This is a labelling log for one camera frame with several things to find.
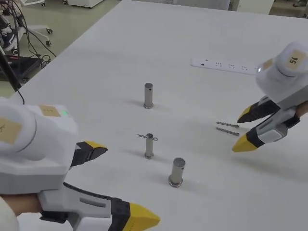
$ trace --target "beige label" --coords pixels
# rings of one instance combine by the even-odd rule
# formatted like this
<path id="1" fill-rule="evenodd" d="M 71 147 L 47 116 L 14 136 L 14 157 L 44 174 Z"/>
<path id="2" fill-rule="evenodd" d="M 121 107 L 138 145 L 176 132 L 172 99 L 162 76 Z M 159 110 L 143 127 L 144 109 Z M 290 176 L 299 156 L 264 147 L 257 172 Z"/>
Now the beige label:
<path id="1" fill-rule="evenodd" d="M 302 63 L 304 58 L 306 57 L 306 54 L 299 51 L 299 50 L 294 50 L 289 57 L 286 66 L 290 68 L 291 70 L 296 70 L 298 66 Z"/>
<path id="2" fill-rule="evenodd" d="M 0 117 L 0 141 L 14 145 L 23 126 Z"/>
<path id="3" fill-rule="evenodd" d="M 44 116 L 61 117 L 58 110 L 53 106 L 40 105 L 39 107 Z"/>
<path id="4" fill-rule="evenodd" d="M 272 65 L 273 65 L 273 59 L 267 60 L 267 61 L 263 64 L 263 71 L 265 71 L 266 69 L 270 68 Z"/>

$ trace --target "number label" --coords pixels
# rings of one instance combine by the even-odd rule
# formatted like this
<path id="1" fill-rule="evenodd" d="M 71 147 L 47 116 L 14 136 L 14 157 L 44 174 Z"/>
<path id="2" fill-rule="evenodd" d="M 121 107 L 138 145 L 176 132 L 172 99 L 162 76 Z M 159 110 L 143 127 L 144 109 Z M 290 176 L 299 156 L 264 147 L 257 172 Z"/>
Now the number label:
<path id="1" fill-rule="evenodd" d="M 291 59 L 290 59 L 291 64 L 297 64 L 297 61 L 298 61 L 298 58 L 296 58 L 296 57 L 291 57 Z"/>
<path id="2" fill-rule="evenodd" d="M 302 63 L 302 61 L 305 59 L 306 54 L 299 51 L 294 50 L 290 56 L 290 58 L 287 61 L 286 66 L 290 68 L 291 70 L 296 70 L 298 66 Z"/>

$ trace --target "metal screw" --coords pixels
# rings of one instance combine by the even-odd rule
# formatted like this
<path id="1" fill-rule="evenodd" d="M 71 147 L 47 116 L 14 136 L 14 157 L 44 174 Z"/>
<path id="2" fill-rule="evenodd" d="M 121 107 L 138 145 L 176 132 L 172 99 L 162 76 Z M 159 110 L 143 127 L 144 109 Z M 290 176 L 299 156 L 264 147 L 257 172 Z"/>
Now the metal screw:
<path id="1" fill-rule="evenodd" d="M 229 130 L 226 130 L 226 129 L 223 129 L 223 128 L 216 127 L 216 129 L 219 130 L 219 131 L 223 131 L 223 132 L 226 132 L 228 134 L 234 135 L 234 136 L 239 136 L 240 135 L 238 132 L 229 131 Z"/>
<path id="2" fill-rule="evenodd" d="M 225 126 L 233 127 L 233 128 L 239 128 L 240 127 L 238 124 L 228 124 L 228 123 L 224 123 L 224 122 L 216 122 L 216 123 L 220 124 L 220 125 L 225 125 Z"/>

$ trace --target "white sleeve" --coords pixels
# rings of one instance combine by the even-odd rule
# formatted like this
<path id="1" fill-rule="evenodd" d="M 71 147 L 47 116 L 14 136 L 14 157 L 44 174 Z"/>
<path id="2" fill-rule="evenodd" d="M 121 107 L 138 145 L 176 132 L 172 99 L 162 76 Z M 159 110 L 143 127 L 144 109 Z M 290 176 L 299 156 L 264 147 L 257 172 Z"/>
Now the white sleeve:
<path id="1" fill-rule="evenodd" d="M 15 213 L 0 197 L 0 230 L 19 231 L 19 223 Z"/>

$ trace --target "wheel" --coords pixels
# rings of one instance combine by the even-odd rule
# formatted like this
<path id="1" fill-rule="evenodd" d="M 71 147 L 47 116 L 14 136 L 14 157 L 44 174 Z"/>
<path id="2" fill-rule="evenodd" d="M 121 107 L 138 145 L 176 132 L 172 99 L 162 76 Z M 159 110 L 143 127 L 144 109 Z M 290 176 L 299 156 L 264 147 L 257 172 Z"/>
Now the wheel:
<path id="1" fill-rule="evenodd" d="M 11 52 L 13 55 L 18 55 L 18 49 L 12 49 Z"/>
<path id="2" fill-rule="evenodd" d="M 51 35 L 51 34 L 53 33 L 53 30 L 47 29 L 47 33 L 48 33 L 49 35 Z"/>
<path id="3" fill-rule="evenodd" d="M 50 41 L 50 40 L 46 41 L 46 45 L 47 45 L 48 47 L 51 47 L 51 41 Z"/>

